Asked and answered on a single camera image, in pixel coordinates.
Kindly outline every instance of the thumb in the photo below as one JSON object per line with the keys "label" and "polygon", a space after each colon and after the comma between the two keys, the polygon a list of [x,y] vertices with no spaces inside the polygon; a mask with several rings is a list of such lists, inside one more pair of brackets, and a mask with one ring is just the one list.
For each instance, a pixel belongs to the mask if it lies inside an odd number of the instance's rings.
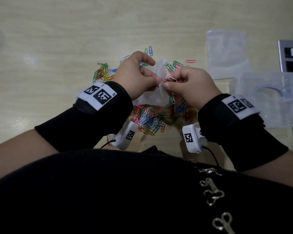
{"label": "thumb", "polygon": [[184,94],[184,84],[182,82],[170,82],[166,81],[163,86],[166,90],[179,94]]}
{"label": "thumb", "polygon": [[144,77],[146,89],[156,86],[161,82],[157,76]]}

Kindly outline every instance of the pink paper clip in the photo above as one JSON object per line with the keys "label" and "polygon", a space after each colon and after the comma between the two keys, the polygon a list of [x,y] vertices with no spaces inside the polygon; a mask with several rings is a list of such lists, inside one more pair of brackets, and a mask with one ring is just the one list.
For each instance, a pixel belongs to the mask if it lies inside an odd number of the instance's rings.
{"label": "pink paper clip", "polygon": [[196,63],[196,60],[186,60],[186,63]]}

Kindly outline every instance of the wire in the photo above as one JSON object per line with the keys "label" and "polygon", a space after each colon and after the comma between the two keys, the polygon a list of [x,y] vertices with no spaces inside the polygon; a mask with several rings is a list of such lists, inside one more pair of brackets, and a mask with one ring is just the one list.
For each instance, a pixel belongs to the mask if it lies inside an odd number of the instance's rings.
{"label": "wire", "polygon": [[218,161],[217,161],[215,155],[213,154],[213,152],[212,152],[209,148],[207,148],[207,147],[205,147],[205,146],[202,146],[202,148],[207,149],[207,150],[213,155],[213,157],[214,157],[214,159],[215,159],[215,162],[216,162],[217,166],[219,166],[219,163],[218,163]]}
{"label": "wire", "polygon": [[112,139],[111,141],[107,142],[105,145],[103,145],[100,149],[102,149],[104,146],[106,146],[107,144],[109,144],[110,142],[115,142],[115,139]]}

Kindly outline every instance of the black wristband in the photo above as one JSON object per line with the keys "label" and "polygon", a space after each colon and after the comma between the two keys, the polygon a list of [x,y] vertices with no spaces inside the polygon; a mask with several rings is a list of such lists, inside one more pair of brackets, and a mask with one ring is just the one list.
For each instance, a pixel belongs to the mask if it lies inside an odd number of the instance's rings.
{"label": "black wristband", "polygon": [[[258,114],[237,120],[230,126],[230,120],[224,123],[221,116],[215,117],[214,108],[221,104],[229,94],[221,94],[205,104],[198,113],[198,121],[202,133],[209,141],[222,145],[237,171],[246,171],[266,164],[288,151],[288,147],[280,143],[265,129],[262,118]],[[228,119],[227,108],[218,111]]]}
{"label": "black wristband", "polygon": [[91,149],[102,136],[117,134],[133,110],[130,96],[116,82],[107,82],[117,95],[99,111],[81,100],[72,108],[35,127],[59,152]]}

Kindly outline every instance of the person's left hand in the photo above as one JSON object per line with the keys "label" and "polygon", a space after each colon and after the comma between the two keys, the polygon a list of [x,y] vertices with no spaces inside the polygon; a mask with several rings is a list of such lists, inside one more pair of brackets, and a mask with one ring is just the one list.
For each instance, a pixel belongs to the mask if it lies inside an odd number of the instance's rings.
{"label": "person's left hand", "polygon": [[157,74],[140,66],[141,62],[155,65],[155,60],[137,51],[121,63],[113,79],[127,91],[131,100],[139,98],[145,91],[156,90],[156,86],[160,83]]}

